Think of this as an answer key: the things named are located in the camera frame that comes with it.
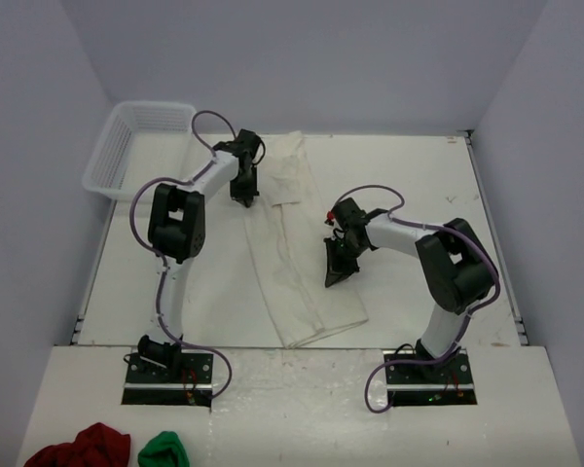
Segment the white t shirt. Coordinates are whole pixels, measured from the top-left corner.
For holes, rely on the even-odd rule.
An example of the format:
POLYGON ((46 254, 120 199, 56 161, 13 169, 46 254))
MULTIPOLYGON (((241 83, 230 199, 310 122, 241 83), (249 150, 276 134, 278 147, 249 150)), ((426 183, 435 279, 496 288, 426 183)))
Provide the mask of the white t shirt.
POLYGON ((327 288, 322 224, 326 209, 294 131, 267 143, 258 166, 260 195, 244 219, 249 251, 274 329, 285 348, 300 347, 368 321, 353 286, 327 288))

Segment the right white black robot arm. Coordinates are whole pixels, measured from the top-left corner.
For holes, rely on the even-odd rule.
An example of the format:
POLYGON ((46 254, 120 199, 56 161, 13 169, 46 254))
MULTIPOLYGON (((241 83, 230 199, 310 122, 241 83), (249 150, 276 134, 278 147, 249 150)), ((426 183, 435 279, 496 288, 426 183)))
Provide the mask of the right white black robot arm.
POLYGON ((353 198, 337 202, 325 223, 333 228, 324 239, 327 288, 358 273, 358 258, 368 250, 389 249, 419 260, 434 308, 415 354, 390 363, 415 366, 424 381, 439 380, 472 315, 500 291, 498 270, 471 226, 461 218, 434 225, 398 219, 380 208, 367 212, 353 198))

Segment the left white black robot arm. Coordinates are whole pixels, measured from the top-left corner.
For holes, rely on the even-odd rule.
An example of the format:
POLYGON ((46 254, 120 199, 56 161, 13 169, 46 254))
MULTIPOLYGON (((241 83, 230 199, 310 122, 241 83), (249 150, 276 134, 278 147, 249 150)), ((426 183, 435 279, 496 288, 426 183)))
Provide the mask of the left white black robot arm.
POLYGON ((242 129, 233 140, 216 143, 211 159, 189 180, 152 181, 156 189, 142 245, 162 260, 162 271, 154 301, 156 331, 140 339, 137 351, 162 382, 181 375, 184 348, 204 349, 182 340, 181 314, 188 273, 205 243, 205 206, 229 186, 231 199, 250 207, 259 196, 255 159, 264 148, 257 133, 242 129))

